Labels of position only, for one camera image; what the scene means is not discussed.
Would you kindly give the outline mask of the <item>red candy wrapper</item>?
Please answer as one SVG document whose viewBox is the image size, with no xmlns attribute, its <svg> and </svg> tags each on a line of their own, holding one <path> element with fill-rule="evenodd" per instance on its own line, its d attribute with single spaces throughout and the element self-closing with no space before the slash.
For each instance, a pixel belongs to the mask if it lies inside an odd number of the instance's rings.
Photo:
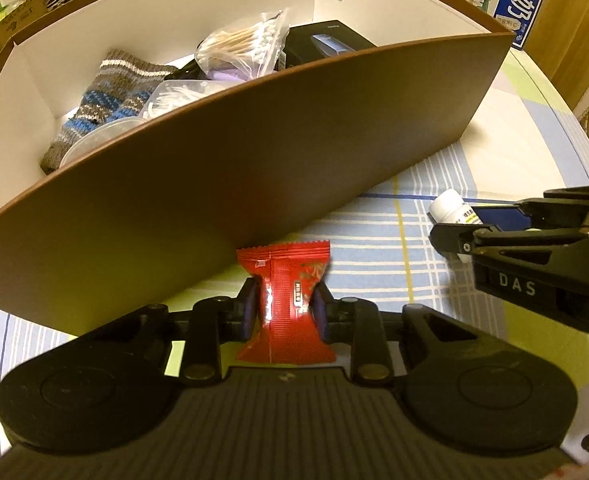
<svg viewBox="0 0 589 480">
<path fill-rule="evenodd" d="M 322 281 L 331 243 L 282 243 L 239 249 L 237 259 L 260 281 L 261 327 L 237 353 L 242 362 L 308 366 L 336 361 L 310 312 L 314 288 Z"/>
</svg>

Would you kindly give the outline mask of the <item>small white pill bottle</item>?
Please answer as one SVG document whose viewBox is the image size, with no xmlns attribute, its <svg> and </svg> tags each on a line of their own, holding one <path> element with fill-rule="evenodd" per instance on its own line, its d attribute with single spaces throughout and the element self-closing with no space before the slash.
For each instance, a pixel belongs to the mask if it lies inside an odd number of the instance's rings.
<svg viewBox="0 0 589 480">
<path fill-rule="evenodd" d="M 482 224 L 482 220 L 459 192 L 449 188 L 441 193 L 430 205 L 429 214 L 435 226 L 442 223 Z"/>
</svg>

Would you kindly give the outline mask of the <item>clear plastic cup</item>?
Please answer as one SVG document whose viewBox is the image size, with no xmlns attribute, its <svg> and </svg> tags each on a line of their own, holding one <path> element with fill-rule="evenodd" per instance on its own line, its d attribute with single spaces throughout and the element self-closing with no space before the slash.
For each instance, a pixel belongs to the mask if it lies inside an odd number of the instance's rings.
<svg viewBox="0 0 589 480">
<path fill-rule="evenodd" d="M 142 125 L 144 122 L 145 119 L 140 117 L 124 117 L 96 128 L 89 134 L 86 134 L 86 136 L 83 136 L 82 139 L 76 141 L 71 148 L 66 151 L 66 154 L 64 154 L 61 159 L 59 167 L 62 168 L 69 162 L 74 162 L 74 160 L 77 160 L 89 152 L 94 151 L 95 148 L 99 148 L 101 145 L 116 139 L 118 136 L 121 136 L 121 134 Z"/>
</svg>

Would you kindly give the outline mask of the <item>cotton swabs plastic bag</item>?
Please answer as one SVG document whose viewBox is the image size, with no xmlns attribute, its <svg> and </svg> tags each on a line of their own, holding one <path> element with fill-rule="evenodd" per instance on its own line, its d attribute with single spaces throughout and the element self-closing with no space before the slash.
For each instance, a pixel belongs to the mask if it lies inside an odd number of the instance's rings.
<svg viewBox="0 0 589 480">
<path fill-rule="evenodd" d="M 265 76 L 275 70 L 289 28 L 289 8 L 240 18 L 204 38 L 195 52 L 195 61 L 207 77 L 210 70 L 233 67 L 252 79 Z"/>
</svg>

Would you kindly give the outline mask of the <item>striped knitted sock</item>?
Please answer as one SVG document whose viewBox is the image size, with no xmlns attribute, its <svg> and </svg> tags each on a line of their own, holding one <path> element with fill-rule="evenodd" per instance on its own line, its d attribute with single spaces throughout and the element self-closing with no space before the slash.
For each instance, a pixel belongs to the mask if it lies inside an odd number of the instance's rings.
<svg viewBox="0 0 589 480">
<path fill-rule="evenodd" d="M 40 161 L 45 174 L 57 170 L 75 142 L 115 120 L 135 117 L 173 65 L 153 64 L 120 49 L 110 50 L 76 112 L 61 126 Z"/>
</svg>

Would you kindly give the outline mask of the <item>brown white storage box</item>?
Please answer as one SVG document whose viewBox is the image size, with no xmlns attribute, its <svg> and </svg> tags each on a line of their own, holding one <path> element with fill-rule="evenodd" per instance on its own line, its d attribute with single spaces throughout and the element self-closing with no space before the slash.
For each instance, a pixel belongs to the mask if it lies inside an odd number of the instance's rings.
<svg viewBox="0 0 589 480">
<path fill-rule="evenodd" d="M 52 174 L 100 62 L 153 63 L 263 11 L 371 47 L 153 119 Z M 511 31 L 466 0 L 74 0 L 0 52 L 0 310 L 80 335 L 221 271 L 459 140 Z"/>
</svg>

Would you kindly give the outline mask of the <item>black product box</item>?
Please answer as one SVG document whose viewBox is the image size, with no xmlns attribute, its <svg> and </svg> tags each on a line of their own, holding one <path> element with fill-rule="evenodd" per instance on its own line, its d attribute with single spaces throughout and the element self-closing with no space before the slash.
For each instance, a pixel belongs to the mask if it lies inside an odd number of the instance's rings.
<svg viewBox="0 0 589 480">
<path fill-rule="evenodd" d="M 289 29 L 285 47 L 279 53 L 277 69 L 373 47 L 372 41 L 338 20 L 294 26 Z"/>
</svg>

